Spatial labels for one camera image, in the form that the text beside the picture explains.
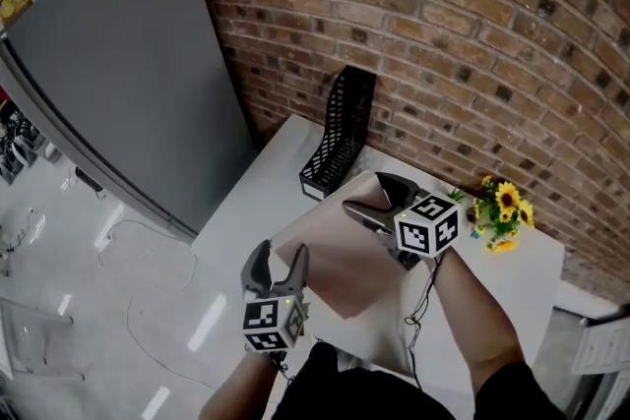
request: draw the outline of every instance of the bouquet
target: bouquet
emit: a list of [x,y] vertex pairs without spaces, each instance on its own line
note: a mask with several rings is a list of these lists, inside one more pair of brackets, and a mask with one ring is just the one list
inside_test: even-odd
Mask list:
[[481,181],[483,196],[474,199],[474,232],[478,238],[486,231],[493,233],[485,244],[488,252],[507,252],[516,249],[519,226],[534,227],[534,209],[519,195],[511,182],[497,183],[490,175]]

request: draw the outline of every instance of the black and white cube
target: black and white cube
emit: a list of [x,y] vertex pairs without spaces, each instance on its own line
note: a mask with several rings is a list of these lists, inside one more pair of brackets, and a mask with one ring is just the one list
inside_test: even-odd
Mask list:
[[295,296],[258,299],[245,306],[243,334],[257,352],[289,350],[295,346],[305,321]]
[[432,193],[394,217],[400,250],[427,258],[437,257],[459,233],[460,205]]

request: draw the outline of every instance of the white table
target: white table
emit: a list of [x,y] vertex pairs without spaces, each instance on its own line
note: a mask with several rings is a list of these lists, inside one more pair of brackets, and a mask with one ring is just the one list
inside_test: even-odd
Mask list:
[[[237,303],[233,296],[237,295],[240,270],[254,247],[317,205],[302,194],[298,174],[319,146],[322,135],[321,126],[291,116],[195,240],[193,251],[200,261],[212,267],[229,305]],[[364,169],[408,177],[429,191],[450,190],[439,179],[368,147],[363,149],[351,175]],[[551,315],[563,246],[539,231],[522,229],[518,251],[488,254],[482,251],[482,242],[466,232],[469,226],[462,226],[463,237],[456,248],[510,316],[526,359],[532,363]],[[274,279],[284,278],[287,268],[277,257],[272,256],[270,265]],[[406,346],[412,328],[405,326],[403,318],[412,311],[426,279],[426,267],[418,265],[408,274],[402,292],[348,320],[341,319],[307,289],[305,298],[311,302],[307,331],[364,360],[408,375]],[[418,377],[423,384],[472,393],[468,369],[434,292],[415,353]]]

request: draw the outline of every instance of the black sleeve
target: black sleeve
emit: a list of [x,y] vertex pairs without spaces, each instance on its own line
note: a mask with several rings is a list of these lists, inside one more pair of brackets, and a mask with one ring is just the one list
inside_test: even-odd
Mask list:
[[542,391],[530,366],[504,366],[481,386],[476,395],[474,420],[566,420]]

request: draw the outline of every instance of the white cabinet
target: white cabinet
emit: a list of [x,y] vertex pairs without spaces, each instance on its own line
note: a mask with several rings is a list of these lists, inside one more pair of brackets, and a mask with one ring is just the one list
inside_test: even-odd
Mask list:
[[623,397],[630,389],[630,370],[624,369],[617,374],[617,378],[610,390],[597,420],[606,420],[617,409]]
[[598,375],[630,369],[630,319],[584,331],[573,373]]

